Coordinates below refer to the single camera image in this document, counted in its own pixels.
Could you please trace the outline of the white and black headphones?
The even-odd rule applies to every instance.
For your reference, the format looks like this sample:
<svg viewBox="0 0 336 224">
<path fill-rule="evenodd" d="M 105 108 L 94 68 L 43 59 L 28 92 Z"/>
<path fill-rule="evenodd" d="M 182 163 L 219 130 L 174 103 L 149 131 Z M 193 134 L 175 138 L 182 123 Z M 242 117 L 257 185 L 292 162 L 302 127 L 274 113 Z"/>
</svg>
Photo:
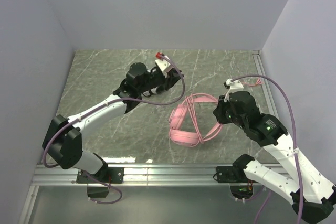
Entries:
<svg viewBox="0 0 336 224">
<path fill-rule="evenodd" d="M 159 95 L 159 94 L 163 93 L 164 91 L 165 91 L 164 86 L 158 86 L 158 87 L 156 87 L 156 88 L 153 88 L 153 89 L 151 89 L 151 90 L 148 90 L 148 91 L 146 91 L 146 92 L 143 92 L 142 95 L 143 95 L 144 97 L 149 98 L 149 97 L 151 97 L 151 96 L 153 96 L 153 95 Z"/>
</svg>

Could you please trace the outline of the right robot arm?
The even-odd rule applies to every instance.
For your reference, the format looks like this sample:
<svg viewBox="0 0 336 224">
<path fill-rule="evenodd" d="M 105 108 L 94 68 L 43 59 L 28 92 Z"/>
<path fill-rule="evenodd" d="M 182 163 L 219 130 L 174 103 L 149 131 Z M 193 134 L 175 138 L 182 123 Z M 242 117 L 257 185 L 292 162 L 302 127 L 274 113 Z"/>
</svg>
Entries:
<svg viewBox="0 0 336 224">
<path fill-rule="evenodd" d="M 319 223 L 334 210 L 335 184 L 325 178 L 293 145 L 293 139 L 284 125 L 273 115 L 261 113 L 254 97 L 247 91 L 220 96 L 214 110 L 218 123 L 235 124 L 248 138 L 271 154 L 286 170 L 280 175 L 259 163 L 248 154 L 233 162 L 233 175 L 264 185 L 287 200 L 295 213 L 303 204 L 300 214 L 306 223 Z"/>
</svg>

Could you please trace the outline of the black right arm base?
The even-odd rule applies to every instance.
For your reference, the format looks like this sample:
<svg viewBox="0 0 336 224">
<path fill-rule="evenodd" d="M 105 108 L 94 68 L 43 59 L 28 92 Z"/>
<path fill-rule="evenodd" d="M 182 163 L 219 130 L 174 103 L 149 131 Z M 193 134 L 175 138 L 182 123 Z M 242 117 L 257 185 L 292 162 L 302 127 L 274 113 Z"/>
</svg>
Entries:
<svg viewBox="0 0 336 224">
<path fill-rule="evenodd" d="M 265 191 L 264 186 L 254 189 L 254 182 L 235 166 L 217 166 L 213 180 L 219 184 L 229 184 L 230 193 L 235 201 L 247 202 Z"/>
</svg>

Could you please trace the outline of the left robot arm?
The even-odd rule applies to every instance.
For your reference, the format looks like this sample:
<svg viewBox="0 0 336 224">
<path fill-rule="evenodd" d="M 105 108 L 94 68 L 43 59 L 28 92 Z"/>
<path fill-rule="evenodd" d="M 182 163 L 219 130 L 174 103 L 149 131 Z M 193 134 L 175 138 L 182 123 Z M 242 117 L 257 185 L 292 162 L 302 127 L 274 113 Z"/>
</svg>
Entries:
<svg viewBox="0 0 336 224">
<path fill-rule="evenodd" d="M 125 115 L 143 102 L 142 95 L 155 89 L 168 91 L 184 76 L 175 66 L 165 62 L 147 69 L 136 62 L 131 65 L 120 86 L 102 102 L 76 115 L 54 117 L 49 125 L 42 147 L 43 164 L 50 168 L 50 156 L 62 169 L 77 168 L 95 177 L 108 172 L 107 163 L 98 155 L 83 150 L 82 140 L 108 121 Z"/>
</svg>

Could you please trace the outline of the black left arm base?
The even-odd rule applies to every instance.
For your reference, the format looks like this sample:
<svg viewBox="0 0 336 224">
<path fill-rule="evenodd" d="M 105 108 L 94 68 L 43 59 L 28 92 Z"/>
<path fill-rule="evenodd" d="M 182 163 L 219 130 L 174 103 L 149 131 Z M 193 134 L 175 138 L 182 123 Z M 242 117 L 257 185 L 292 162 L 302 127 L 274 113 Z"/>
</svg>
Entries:
<svg viewBox="0 0 336 224">
<path fill-rule="evenodd" d="M 122 199 L 122 191 L 115 186 L 115 184 L 122 184 L 124 178 L 123 167 L 106 166 L 102 171 L 96 174 L 90 174 L 86 171 L 80 170 L 77 174 L 76 183 L 87 185 L 87 196 L 90 201 L 95 204 L 115 204 Z M 119 196 L 112 201 L 103 201 L 109 193 L 117 192 Z"/>
</svg>

